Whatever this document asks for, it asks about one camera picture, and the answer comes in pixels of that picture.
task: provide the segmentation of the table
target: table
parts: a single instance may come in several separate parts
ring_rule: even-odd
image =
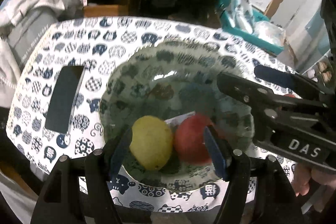
[[[276,94],[289,92],[256,78],[253,69],[258,64],[293,72],[291,68],[242,38],[220,30],[136,17],[70,20],[50,26],[29,58],[11,105],[6,127],[8,137],[19,151],[47,173],[61,155],[76,158],[102,148],[103,128],[97,104],[105,92],[110,73],[127,61],[138,47],[157,45],[168,38],[212,42],[221,55],[227,56],[230,65],[238,66],[243,77],[273,89]],[[69,134],[62,135],[44,128],[45,117],[61,68],[74,64],[85,64],[86,70],[73,104],[73,126]],[[250,152],[261,158],[272,154],[253,145]],[[295,163],[275,156],[291,181]],[[79,183],[80,190],[87,193],[85,178],[80,178]],[[187,193],[147,189],[121,168],[116,181],[108,185],[114,203],[121,206],[159,212],[193,212],[220,205],[228,183],[208,182],[201,189]],[[255,178],[251,178],[247,202],[254,199],[255,185]]]

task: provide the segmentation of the red apple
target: red apple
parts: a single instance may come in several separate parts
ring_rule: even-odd
[[[196,113],[178,126],[174,136],[174,148],[180,160],[192,165],[211,163],[203,140],[204,128],[210,125],[214,126],[209,117]]]
[[[290,94],[290,93],[288,93],[288,94],[285,94],[284,96],[291,97],[291,98],[296,98],[296,97],[295,97],[295,95],[293,95],[293,94]]]

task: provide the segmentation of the finger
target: finger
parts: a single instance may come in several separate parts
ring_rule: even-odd
[[[302,164],[297,164],[294,171],[294,179],[292,182],[292,187],[295,194],[298,196],[299,193],[305,195],[309,190],[309,180],[311,178],[310,169]]]
[[[313,168],[311,171],[311,177],[321,185],[328,185],[333,189],[336,188],[336,175],[330,175]]]
[[[333,195],[334,190],[335,190],[334,188],[332,188],[330,186],[327,186],[327,188],[325,189],[325,192],[322,195],[322,198],[320,198],[317,202],[314,203],[314,209],[316,211],[322,212],[325,205],[327,204],[327,202],[329,201],[329,199]]]
[[[301,188],[300,188],[300,191],[299,191],[300,194],[301,195],[307,195],[308,192],[309,192],[309,188],[310,188],[309,183],[307,183],[305,185],[302,185]]]

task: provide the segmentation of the black phone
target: black phone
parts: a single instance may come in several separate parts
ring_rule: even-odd
[[[61,69],[51,96],[45,128],[67,134],[71,128],[77,95],[84,76],[84,66],[65,66]]]

